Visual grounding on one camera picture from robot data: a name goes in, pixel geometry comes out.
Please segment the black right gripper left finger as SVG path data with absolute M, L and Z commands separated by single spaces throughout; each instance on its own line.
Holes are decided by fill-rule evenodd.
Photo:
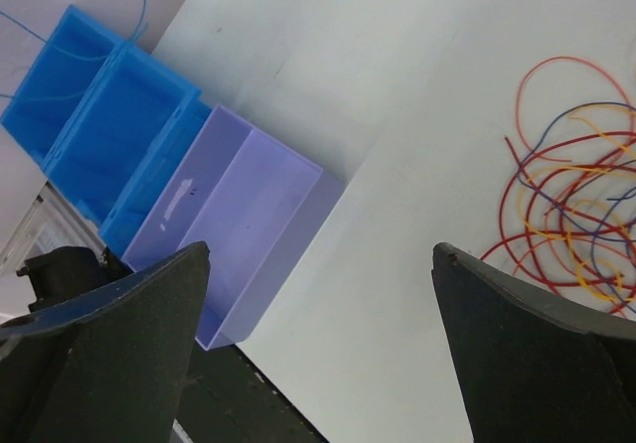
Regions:
M 1 327 L 5 442 L 166 442 L 210 275 L 195 242 Z

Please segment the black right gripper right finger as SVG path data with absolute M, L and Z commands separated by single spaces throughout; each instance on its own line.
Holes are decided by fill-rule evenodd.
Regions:
M 476 442 L 632 442 L 635 324 L 449 243 L 433 288 Z

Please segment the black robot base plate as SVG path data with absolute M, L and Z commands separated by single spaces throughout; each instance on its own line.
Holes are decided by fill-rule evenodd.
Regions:
M 195 442 L 326 440 L 236 346 L 193 348 L 177 421 Z

